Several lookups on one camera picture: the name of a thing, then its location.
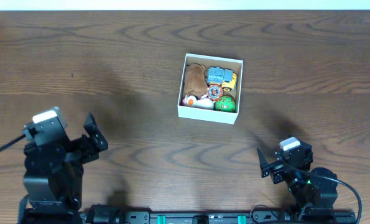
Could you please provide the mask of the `white cardboard box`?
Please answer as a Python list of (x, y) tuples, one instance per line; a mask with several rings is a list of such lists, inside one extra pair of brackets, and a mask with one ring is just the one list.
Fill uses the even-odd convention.
[[(184, 98), (183, 89), (185, 84), (185, 69), (186, 66), (191, 65), (192, 63), (197, 63), (200, 65), (206, 65), (206, 68), (210, 66), (228, 68), (238, 75), (238, 84), (235, 90), (227, 93), (234, 98), (236, 103), (235, 112), (223, 112), (216, 110), (204, 110), (200, 108), (191, 108), (187, 106), (182, 106), (181, 102)], [(197, 119), (203, 121), (212, 121), (217, 123), (226, 123), (234, 124), (240, 110), (241, 102), (241, 85), (242, 85), (242, 75), (243, 75), (243, 61), (231, 58), (223, 57), (214, 57), (207, 55), (198, 55), (198, 54), (186, 54), (185, 61), (183, 64), (183, 72), (181, 85), (178, 95), (178, 116), (181, 118)]]

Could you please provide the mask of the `white pink toy animal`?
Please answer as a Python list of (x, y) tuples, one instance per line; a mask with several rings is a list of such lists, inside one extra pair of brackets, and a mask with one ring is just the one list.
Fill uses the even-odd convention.
[(185, 95), (182, 99), (181, 105), (204, 110), (213, 110), (215, 107), (214, 101), (207, 95), (203, 95), (200, 99), (194, 95)]

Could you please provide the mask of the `grey yellow toy truck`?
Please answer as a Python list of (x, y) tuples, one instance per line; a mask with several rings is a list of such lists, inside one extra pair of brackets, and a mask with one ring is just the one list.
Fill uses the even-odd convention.
[(207, 72), (206, 82), (208, 85), (219, 85), (223, 91), (235, 90), (238, 76), (232, 70), (221, 67), (210, 67)]

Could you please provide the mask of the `orange round toy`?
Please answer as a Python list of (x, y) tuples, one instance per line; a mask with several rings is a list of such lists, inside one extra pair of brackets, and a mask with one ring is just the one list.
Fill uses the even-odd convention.
[(223, 96), (223, 89), (220, 85), (212, 84), (207, 89), (207, 97), (216, 102)]

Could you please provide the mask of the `green ball with orange numbers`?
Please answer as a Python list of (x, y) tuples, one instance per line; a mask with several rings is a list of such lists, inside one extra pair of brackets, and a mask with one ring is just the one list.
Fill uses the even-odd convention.
[(236, 102), (231, 96), (222, 96), (215, 102), (215, 110), (234, 113), (236, 111)]

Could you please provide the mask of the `brown plush toy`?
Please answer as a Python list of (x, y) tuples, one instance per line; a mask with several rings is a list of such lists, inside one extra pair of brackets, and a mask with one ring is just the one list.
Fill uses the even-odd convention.
[(206, 67), (197, 63), (186, 67), (183, 86), (184, 95), (193, 95), (201, 98), (207, 93), (208, 85), (205, 81), (205, 72)]

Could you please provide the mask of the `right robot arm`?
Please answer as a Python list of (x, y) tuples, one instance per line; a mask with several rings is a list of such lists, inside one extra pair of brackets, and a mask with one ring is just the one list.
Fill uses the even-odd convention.
[(296, 206), (289, 212), (298, 221), (334, 219), (333, 205), (338, 198), (338, 176), (324, 167), (312, 169), (312, 146), (296, 138), (279, 144), (276, 161), (269, 163), (257, 150), (261, 177), (271, 177), (274, 184), (284, 182), (294, 197)]

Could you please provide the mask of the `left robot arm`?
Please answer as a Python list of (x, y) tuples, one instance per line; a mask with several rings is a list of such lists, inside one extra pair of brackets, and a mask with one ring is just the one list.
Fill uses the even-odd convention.
[(19, 223), (82, 223), (83, 166), (108, 149), (92, 114), (83, 127), (86, 133), (71, 140), (58, 110), (38, 114), (25, 125), (27, 195), (19, 205)]

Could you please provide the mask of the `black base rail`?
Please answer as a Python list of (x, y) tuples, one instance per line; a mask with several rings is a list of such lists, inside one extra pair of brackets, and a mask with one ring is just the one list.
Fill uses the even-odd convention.
[(117, 224), (259, 224), (259, 223), (356, 223), (354, 212), (312, 210), (299, 212), (257, 205), (251, 211), (152, 212), (122, 210), (111, 205), (93, 205), (80, 212), (83, 223)]

